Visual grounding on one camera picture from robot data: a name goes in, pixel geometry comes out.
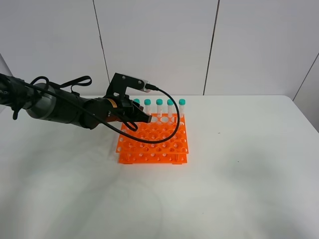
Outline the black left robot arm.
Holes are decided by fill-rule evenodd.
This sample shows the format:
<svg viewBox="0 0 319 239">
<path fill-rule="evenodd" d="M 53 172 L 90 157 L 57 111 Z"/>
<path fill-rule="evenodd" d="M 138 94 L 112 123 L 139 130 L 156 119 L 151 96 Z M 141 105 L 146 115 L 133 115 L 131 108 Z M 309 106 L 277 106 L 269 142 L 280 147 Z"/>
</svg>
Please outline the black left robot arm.
<svg viewBox="0 0 319 239">
<path fill-rule="evenodd" d="M 106 94 L 102 98 L 86 99 L 66 87 L 89 86 L 92 79 L 83 76 L 64 84 L 57 84 L 43 77 L 37 77 L 30 84 L 24 80 L 1 74 L 0 103 L 13 110 L 17 119 L 20 110 L 34 119 L 73 124 L 94 129 L 102 123 L 119 121 L 136 131 L 137 123 L 150 123 L 152 117 L 143 107 L 130 99 L 127 88 L 146 91 L 147 82 L 127 75 L 115 73 Z"/>
</svg>

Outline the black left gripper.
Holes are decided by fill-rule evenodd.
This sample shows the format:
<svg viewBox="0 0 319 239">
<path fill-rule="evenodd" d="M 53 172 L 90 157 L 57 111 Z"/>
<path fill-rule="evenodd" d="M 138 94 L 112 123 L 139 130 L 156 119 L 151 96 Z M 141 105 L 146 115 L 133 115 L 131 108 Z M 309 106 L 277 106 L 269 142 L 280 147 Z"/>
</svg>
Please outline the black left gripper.
<svg viewBox="0 0 319 239">
<path fill-rule="evenodd" d="M 99 98 L 99 117 L 106 122 L 144 122 L 150 123 L 152 116 L 144 112 L 144 107 L 138 105 L 129 96 L 123 99 L 117 96 Z"/>
</svg>

